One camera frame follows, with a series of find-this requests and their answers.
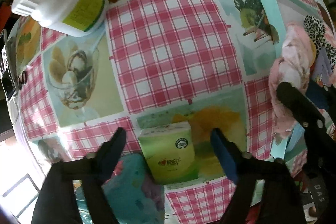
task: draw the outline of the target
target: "tablecloth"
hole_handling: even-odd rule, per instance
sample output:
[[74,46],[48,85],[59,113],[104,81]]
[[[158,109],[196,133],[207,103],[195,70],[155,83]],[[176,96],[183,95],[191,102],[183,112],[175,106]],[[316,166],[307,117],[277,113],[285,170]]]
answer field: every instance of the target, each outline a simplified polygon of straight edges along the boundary
[[[64,52],[69,45],[80,45],[81,38],[41,28],[33,57],[20,58],[28,72],[20,110],[34,154],[40,151],[33,144],[43,139],[49,146],[55,143],[53,148],[62,150],[65,159],[80,159],[97,150],[118,127],[127,131],[124,154],[141,152],[137,136],[160,115],[223,100],[232,108],[242,105],[234,111],[245,126],[246,150],[261,160],[270,157],[274,112],[268,73],[275,52],[272,37],[262,27],[251,29],[258,23],[255,14],[262,18],[262,6],[251,9],[255,3],[261,5],[260,0],[253,0],[252,6],[249,0],[106,1],[106,40],[99,46],[99,70],[105,74],[97,75],[92,97],[99,103],[88,100],[85,121],[76,120],[77,110],[68,112],[55,102],[48,80],[55,46]],[[301,1],[317,8],[315,0]],[[26,24],[26,19],[19,20],[20,36]],[[33,47],[29,45],[25,52]],[[107,79],[109,84],[100,84]],[[293,175],[305,159],[306,151],[292,159]],[[235,185],[221,177],[167,189],[165,197],[177,222],[208,223],[222,216],[234,190]]]

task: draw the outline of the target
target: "table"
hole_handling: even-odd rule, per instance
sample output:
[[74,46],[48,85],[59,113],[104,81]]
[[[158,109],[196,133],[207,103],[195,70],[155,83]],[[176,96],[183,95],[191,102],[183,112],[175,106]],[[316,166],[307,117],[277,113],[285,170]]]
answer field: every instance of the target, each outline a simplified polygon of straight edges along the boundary
[[[118,127],[127,130],[124,154],[140,152],[142,128],[213,105],[238,115],[235,122],[228,119],[228,134],[243,150],[261,160],[270,157],[274,113],[268,72],[275,50],[272,37],[258,24],[260,0],[106,1],[106,22],[97,31],[106,36],[92,54],[89,78],[94,84],[84,103],[72,105],[78,109],[68,101],[62,104],[51,61],[64,62],[59,50],[63,59],[76,47],[87,50],[97,33],[73,38],[40,28],[31,19],[17,24],[17,40],[31,33],[17,56],[18,68],[28,72],[19,101],[21,135],[40,162],[42,139],[58,157],[75,160],[97,150]],[[301,1],[317,8],[315,0]],[[208,142],[202,135],[194,145]],[[288,163],[293,175],[305,158],[303,151]],[[42,168],[48,171],[47,165]],[[170,223],[208,223],[222,216],[235,185],[204,174],[197,182],[166,187],[166,213],[174,215]]]

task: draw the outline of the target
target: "checkered tablecloth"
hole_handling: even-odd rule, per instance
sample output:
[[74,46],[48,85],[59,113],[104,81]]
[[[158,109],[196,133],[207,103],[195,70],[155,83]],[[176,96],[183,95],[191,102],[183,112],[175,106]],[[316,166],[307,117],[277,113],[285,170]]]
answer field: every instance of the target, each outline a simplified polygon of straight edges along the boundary
[[[316,6],[314,0],[302,1]],[[20,93],[28,138],[62,135],[75,160],[96,151],[123,127],[127,130],[124,154],[140,152],[134,118],[139,113],[241,85],[246,94],[247,150],[258,159],[269,158],[274,112],[268,77],[246,79],[230,37],[232,26],[221,15],[218,0],[130,0],[111,6],[106,13],[110,59],[125,100],[125,116],[60,128],[44,85],[39,53],[27,67],[28,82]],[[42,28],[41,51],[64,36]],[[305,151],[296,156],[293,175],[305,159]],[[222,216],[234,191],[235,185],[221,178],[170,190],[166,198],[180,223],[208,223]]]

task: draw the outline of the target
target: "white plastic bottle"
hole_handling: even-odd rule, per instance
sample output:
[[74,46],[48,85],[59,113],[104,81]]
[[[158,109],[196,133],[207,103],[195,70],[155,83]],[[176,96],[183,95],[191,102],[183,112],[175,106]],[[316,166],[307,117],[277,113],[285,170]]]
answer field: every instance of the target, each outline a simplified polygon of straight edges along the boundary
[[73,37],[93,32],[105,18],[105,0],[14,0],[12,12],[29,16],[42,27]]

